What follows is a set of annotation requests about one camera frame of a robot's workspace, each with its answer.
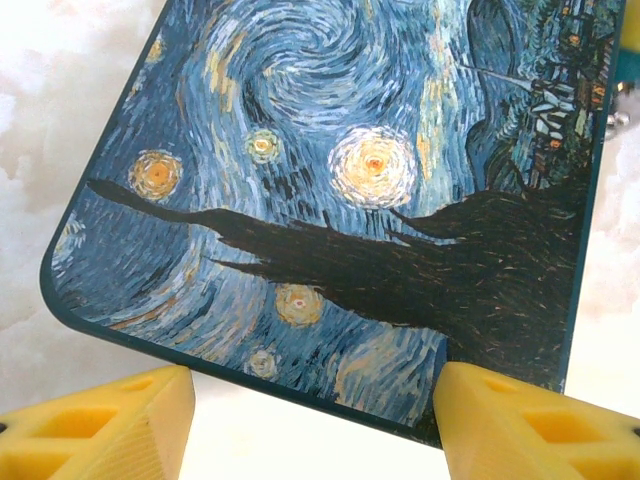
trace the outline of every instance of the printed painting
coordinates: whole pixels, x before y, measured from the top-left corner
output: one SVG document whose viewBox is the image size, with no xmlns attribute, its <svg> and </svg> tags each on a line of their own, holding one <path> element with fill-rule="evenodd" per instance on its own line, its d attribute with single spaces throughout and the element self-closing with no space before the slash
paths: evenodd
<svg viewBox="0 0 640 480">
<path fill-rule="evenodd" d="M 44 262 L 67 325 L 429 445 L 560 391 L 618 0 L 173 0 Z"/>
</svg>

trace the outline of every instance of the brushstroke pattern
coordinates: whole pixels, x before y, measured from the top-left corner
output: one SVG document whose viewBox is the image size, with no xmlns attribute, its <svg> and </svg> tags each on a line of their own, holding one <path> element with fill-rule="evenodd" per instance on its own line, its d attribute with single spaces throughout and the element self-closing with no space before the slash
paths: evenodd
<svg viewBox="0 0 640 480">
<path fill-rule="evenodd" d="M 506 164 L 529 180 L 532 137 L 522 131 L 518 145 L 514 137 L 527 95 L 466 67 L 537 71 L 546 60 L 523 40 L 525 3 L 175 1 L 90 174 L 173 211 L 226 209 L 391 246 L 424 241 L 403 219 L 492 187 L 489 178 L 519 193 L 517 175 L 501 173 Z M 501 115 L 501 102 L 513 111 Z M 145 152 L 161 156 L 149 162 Z M 502 176 L 488 175 L 496 159 Z M 73 215 L 79 223 L 60 238 L 53 273 L 77 316 L 437 441 L 418 428 L 432 418 L 441 333 L 372 321 L 311 282 L 230 268 L 259 264 L 249 252 L 261 249 L 234 248 L 214 230 L 163 222 L 90 189 Z M 313 245 L 291 257 L 313 259 Z M 444 303 L 453 295 L 442 287 Z"/>
</svg>

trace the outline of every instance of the glowing moon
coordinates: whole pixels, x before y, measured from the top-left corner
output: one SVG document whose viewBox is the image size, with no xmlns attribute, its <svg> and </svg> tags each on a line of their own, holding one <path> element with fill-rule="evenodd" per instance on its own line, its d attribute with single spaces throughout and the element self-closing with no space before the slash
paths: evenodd
<svg viewBox="0 0 640 480">
<path fill-rule="evenodd" d="M 265 379 L 273 377 L 278 373 L 275 355 L 268 350 L 258 350 L 249 357 L 245 372 Z"/>
<path fill-rule="evenodd" d="M 276 289 L 276 310 L 280 318 L 294 327 L 306 327 L 322 317 L 324 301 L 304 285 L 282 285 Z"/>
<path fill-rule="evenodd" d="M 182 165 L 167 152 L 143 152 L 129 171 L 129 184 L 148 200 L 162 200 L 171 195 L 182 177 Z"/>
<path fill-rule="evenodd" d="M 329 154 L 329 170 L 336 191 L 370 209 L 407 203 L 416 180 L 409 137 L 386 127 L 351 130 Z"/>
<path fill-rule="evenodd" d="M 245 143 L 247 152 L 256 163 L 275 161 L 280 155 L 280 139 L 271 130 L 258 130 L 251 133 Z"/>
</svg>

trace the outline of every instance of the orange light dot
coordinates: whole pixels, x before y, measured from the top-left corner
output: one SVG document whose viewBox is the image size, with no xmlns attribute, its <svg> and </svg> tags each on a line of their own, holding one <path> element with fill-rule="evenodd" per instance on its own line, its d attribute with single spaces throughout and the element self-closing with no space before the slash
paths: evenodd
<svg viewBox="0 0 640 480">
<path fill-rule="evenodd" d="M 149 181 L 155 183 L 156 185 L 163 185 L 167 183 L 170 176 L 171 171 L 169 170 L 169 167 L 164 163 L 155 163 L 151 165 L 147 172 Z"/>
<path fill-rule="evenodd" d="M 385 167 L 384 162 L 378 157 L 368 158 L 365 161 L 365 165 L 367 166 L 367 169 L 373 174 L 382 172 Z"/>
<path fill-rule="evenodd" d="M 268 140 L 265 140 L 263 138 L 260 138 L 260 139 L 256 140 L 253 145 L 256 148 L 256 150 L 258 150 L 260 152 L 266 152 L 272 146 L 271 142 L 269 142 Z"/>
</svg>

